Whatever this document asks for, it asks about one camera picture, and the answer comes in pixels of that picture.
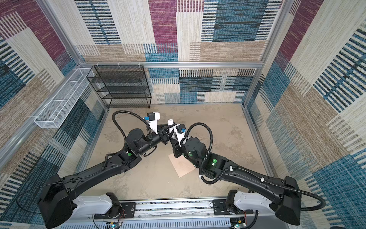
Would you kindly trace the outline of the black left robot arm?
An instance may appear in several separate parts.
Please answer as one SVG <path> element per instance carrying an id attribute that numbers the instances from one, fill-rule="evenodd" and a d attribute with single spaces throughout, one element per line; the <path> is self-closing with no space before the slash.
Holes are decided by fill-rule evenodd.
<path id="1" fill-rule="evenodd" d="M 157 132 L 148 136 L 141 129 L 133 129 L 125 138 L 123 149 L 104 162 L 65 177 L 50 177 L 38 201 L 45 227 L 52 229 L 66 222 L 77 208 L 73 201 L 78 196 L 110 177 L 131 170 L 142 161 L 144 153 L 159 143 L 167 144 L 171 137 L 170 128 L 170 125 L 158 125 Z"/>

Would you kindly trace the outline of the pink envelope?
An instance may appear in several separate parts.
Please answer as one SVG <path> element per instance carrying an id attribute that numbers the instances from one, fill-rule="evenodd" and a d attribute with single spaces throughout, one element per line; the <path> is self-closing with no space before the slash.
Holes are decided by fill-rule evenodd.
<path id="1" fill-rule="evenodd" d="M 168 157 L 179 178 L 182 178 L 183 176 L 196 169 L 194 165 L 189 162 L 184 156 L 176 158 L 174 154 L 170 154 Z"/>

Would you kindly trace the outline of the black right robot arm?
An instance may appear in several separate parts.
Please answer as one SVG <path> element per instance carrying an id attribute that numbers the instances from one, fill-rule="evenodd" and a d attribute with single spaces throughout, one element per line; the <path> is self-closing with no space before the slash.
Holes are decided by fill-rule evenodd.
<path id="1" fill-rule="evenodd" d="M 285 223 L 300 225 L 301 193 L 296 180 L 265 176 L 239 166 L 224 156 L 212 153 L 213 135 L 206 146 L 197 137 L 187 138 L 185 131 L 171 131 L 170 142 L 176 156 L 183 155 L 195 168 L 204 183 L 212 185 L 220 180 L 231 182 L 267 198 L 268 208 Z"/>

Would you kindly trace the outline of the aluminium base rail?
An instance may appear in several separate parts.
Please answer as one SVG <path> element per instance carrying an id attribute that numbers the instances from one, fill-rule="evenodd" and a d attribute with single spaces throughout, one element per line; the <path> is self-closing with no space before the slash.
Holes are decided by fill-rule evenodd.
<path id="1" fill-rule="evenodd" d="M 235 192 L 228 197 L 122 200 L 116 217 L 101 214 L 104 197 L 80 197 L 82 207 L 59 229 L 293 229 L 275 216 L 270 200 Z"/>

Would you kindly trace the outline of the white glue stick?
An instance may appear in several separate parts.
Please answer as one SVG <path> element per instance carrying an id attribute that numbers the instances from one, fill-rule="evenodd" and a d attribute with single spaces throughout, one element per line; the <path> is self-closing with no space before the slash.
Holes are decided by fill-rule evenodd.
<path id="1" fill-rule="evenodd" d="M 168 119 L 168 125 L 169 125 L 169 128 L 172 129 L 174 127 L 174 120 Z"/>

